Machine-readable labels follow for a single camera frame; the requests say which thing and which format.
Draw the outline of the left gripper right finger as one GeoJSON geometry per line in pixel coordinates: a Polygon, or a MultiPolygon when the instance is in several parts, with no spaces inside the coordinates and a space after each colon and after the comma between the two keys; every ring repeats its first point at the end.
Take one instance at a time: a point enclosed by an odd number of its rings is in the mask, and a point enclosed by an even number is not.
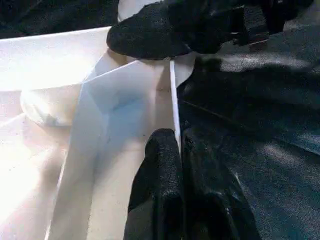
{"type": "Polygon", "coordinates": [[[188,240],[258,240],[255,217],[236,176],[198,128],[182,134],[185,226],[188,240]]]}

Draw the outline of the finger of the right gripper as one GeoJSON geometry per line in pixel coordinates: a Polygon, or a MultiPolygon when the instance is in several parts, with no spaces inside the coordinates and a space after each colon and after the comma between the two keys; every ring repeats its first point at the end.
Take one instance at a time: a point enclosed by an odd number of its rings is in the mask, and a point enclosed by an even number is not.
{"type": "Polygon", "coordinates": [[[238,0],[163,0],[111,27],[108,47],[136,59],[216,53],[229,41],[238,0]]]}

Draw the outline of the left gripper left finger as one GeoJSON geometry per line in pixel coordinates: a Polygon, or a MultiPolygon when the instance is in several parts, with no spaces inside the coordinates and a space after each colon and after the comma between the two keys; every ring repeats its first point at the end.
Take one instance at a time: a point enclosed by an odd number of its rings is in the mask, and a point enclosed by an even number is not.
{"type": "Polygon", "coordinates": [[[180,240],[183,237],[183,176],[172,129],[149,137],[144,159],[133,179],[123,238],[180,240]]]}

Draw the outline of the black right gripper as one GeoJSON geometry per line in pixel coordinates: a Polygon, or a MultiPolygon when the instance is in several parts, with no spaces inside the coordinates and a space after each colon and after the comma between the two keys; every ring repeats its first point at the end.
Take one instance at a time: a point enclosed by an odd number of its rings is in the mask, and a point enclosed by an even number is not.
{"type": "Polygon", "coordinates": [[[232,10],[231,33],[234,45],[248,46],[251,52],[265,50],[270,35],[283,30],[286,0],[258,0],[232,10]]]}

